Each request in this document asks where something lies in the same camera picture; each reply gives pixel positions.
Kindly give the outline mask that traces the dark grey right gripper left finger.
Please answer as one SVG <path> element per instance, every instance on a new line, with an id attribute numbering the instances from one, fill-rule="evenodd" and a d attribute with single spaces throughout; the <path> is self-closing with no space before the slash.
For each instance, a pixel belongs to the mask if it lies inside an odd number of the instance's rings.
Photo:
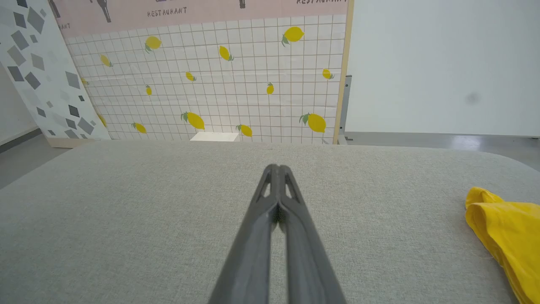
<path id="1" fill-rule="evenodd" d="M 209 304 L 268 304 L 271 235 L 278 213 L 278 165 L 262 174 Z"/>

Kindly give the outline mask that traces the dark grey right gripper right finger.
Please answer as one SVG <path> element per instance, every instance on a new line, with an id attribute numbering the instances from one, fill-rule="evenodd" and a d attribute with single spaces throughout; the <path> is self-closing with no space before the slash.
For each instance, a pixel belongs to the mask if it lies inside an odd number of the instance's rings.
<path id="1" fill-rule="evenodd" d="M 297 181 L 285 165 L 278 166 L 278 194 L 289 304 L 347 304 Z"/>

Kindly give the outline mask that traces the yellow shirt with white patches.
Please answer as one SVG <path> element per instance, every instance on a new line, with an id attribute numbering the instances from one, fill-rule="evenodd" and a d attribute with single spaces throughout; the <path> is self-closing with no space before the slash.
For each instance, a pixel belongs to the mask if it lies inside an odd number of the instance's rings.
<path id="1" fill-rule="evenodd" d="M 540 304 L 540 205 L 473 187 L 465 221 L 503 268 L 519 304 Z"/>

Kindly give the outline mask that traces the white box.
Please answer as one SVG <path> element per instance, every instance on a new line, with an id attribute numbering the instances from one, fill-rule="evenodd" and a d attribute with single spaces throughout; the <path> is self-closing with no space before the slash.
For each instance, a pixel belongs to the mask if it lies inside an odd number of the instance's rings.
<path id="1" fill-rule="evenodd" d="M 240 136 L 238 133 L 198 132 L 190 141 L 237 142 Z"/>

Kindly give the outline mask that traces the grey fabric sofa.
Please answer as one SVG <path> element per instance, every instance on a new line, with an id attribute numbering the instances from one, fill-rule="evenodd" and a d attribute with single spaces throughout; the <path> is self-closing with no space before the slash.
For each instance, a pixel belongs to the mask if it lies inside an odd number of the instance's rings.
<path id="1" fill-rule="evenodd" d="M 0 189 L 0 304 L 207 304 L 268 164 L 289 166 L 347 304 L 515 304 L 465 221 L 472 187 L 540 204 L 484 152 L 99 141 Z"/>

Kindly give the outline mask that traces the lemon print grid panel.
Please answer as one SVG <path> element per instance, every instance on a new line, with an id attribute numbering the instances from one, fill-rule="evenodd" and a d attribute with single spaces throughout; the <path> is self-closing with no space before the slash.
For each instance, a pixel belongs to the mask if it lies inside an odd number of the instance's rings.
<path id="1" fill-rule="evenodd" d="M 115 140 L 335 144 L 352 0 L 48 0 Z"/>

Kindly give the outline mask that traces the white panel with grey shapes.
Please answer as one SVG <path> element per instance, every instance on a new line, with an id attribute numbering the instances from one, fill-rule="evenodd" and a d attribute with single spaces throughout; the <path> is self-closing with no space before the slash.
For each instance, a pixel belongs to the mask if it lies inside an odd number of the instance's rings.
<path id="1" fill-rule="evenodd" d="M 52 0 L 0 0 L 0 63 L 52 147 L 110 140 L 58 28 Z"/>

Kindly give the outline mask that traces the grey metal bracket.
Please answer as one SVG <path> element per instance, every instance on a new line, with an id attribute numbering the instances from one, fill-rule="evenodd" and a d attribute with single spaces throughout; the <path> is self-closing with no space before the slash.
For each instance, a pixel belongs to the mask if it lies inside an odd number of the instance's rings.
<path id="1" fill-rule="evenodd" d="M 340 124 L 338 128 L 339 133 L 337 136 L 337 143 L 339 145 L 348 144 L 348 139 L 345 136 L 345 127 L 346 127 L 346 119 L 347 119 L 347 112 L 348 112 L 348 102 L 349 102 L 351 81 L 352 81 L 352 75 L 346 75 L 343 98 L 341 99 L 342 103 L 341 103 L 341 112 L 340 112 Z"/>

